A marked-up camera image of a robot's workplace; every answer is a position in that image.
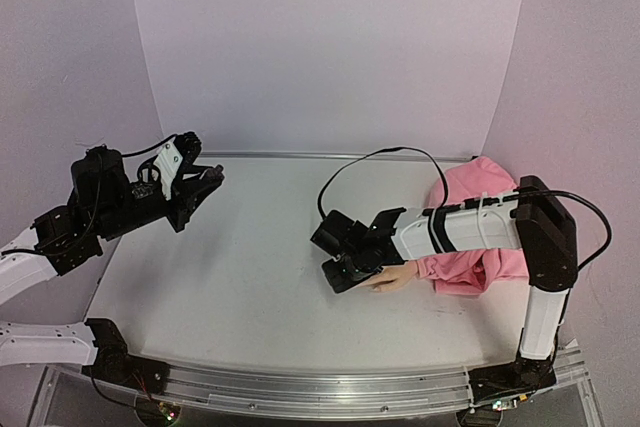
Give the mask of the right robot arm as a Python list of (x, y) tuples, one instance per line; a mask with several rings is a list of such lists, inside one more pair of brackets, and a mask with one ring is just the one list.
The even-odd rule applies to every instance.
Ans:
[(530, 288), (518, 354), (529, 361), (551, 358), (578, 278), (575, 221), (536, 176), (493, 197), (384, 210), (370, 225), (333, 210), (323, 215), (310, 240), (329, 257), (322, 270), (335, 293), (410, 260), (476, 250), (522, 251)]

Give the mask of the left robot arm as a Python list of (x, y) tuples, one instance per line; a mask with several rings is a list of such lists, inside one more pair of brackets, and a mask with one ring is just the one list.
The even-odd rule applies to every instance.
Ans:
[[(89, 149), (71, 166), (66, 204), (37, 217), (1, 250), (1, 300), (62, 277), (103, 253), (102, 244), (159, 219), (181, 232), (202, 202), (223, 183), (220, 165), (197, 164), (201, 143), (188, 132), (147, 149), (136, 178), (125, 154), (105, 145)], [(116, 384), (131, 380), (133, 358), (108, 319), (67, 325), (1, 325), (1, 363), (96, 365)]]

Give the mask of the mannequin hand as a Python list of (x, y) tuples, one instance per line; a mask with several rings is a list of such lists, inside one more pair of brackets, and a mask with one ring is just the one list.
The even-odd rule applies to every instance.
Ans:
[(417, 277), (419, 272), (415, 262), (408, 262), (402, 266), (388, 266), (362, 283), (377, 293), (385, 293), (404, 287)]

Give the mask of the pink hoodie cloth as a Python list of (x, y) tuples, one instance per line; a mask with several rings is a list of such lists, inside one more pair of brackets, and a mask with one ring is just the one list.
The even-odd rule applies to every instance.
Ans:
[[(513, 177), (488, 157), (478, 157), (445, 172), (449, 203), (483, 194), (495, 196), (516, 188)], [(416, 278), (430, 280), (436, 292), (475, 296), (495, 281), (526, 279), (527, 266), (520, 250), (474, 250), (440, 254), (415, 261)]]

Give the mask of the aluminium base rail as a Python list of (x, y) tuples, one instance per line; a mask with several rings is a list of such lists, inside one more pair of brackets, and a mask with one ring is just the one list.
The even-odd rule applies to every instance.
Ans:
[(108, 383), (45, 369), (32, 426), (599, 426), (574, 345), (541, 382), (509, 386), (501, 368), (275, 373), (170, 365)]

